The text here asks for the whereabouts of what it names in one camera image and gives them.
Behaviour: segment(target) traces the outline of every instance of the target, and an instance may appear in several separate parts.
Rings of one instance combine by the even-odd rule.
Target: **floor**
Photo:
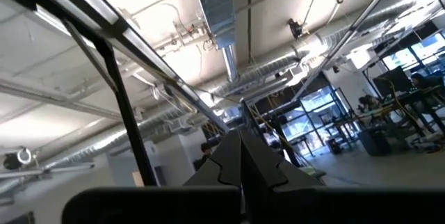
[[[358,145],[354,151],[333,155],[327,148],[307,157],[324,170],[328,186],[390,186],[434,188],[445,185],[445,152],[406,152],[386,157],[370,157]]]

